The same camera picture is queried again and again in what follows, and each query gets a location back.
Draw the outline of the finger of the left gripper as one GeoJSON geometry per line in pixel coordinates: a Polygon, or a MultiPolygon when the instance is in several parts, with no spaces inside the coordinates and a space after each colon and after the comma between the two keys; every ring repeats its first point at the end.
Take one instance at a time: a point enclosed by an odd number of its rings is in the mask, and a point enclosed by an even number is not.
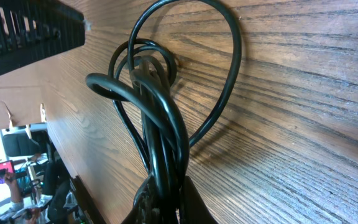
{"type": "Polygon", "coordinates": [[[61,1],[0,0],[0,76],[81,47],[84,21],[61,1]]]}

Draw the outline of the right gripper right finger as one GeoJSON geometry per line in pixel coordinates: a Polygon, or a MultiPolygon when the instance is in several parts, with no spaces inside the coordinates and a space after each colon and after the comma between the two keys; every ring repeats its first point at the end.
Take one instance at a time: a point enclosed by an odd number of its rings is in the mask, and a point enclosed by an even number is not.
{"type": "Polygon", "coordinates": [[[193,181],[185,176],[180,192],[180,224],[217,224],[193,181]]]}

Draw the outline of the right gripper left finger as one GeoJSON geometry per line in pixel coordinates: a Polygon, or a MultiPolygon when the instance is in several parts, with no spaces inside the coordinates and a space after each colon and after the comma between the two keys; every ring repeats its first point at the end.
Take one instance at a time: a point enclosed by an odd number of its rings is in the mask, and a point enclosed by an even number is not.
{"type": "Polygon", "coordinates": [[[158,197],[152,175],[148,176],[135,194],[133,207],[122,224],[178,224],[176,209],[164,205],[158,197]]]}

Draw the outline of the black cable bundle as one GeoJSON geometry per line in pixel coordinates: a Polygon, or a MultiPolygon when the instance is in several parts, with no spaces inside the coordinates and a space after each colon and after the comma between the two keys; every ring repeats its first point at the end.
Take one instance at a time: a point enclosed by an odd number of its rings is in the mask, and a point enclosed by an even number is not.
{"type": "Polygon", "coordinates": [[[194,146],[215,124],[234,88],[242,58],[242,37],[237,19],[221,1],[203,0],[221,13],[232,34],[233,52],[226,82],[214,108],[192,135],[170,94],[177,63],[167,48],[138,38],[144,22],[168,0],[157,1],[138,18],[129,40],[113,53],[107,74],[90,73],[87,86],[110,99],[131,136],[159,199],[176,209],[180,223],[180,192],[194,146]]]}

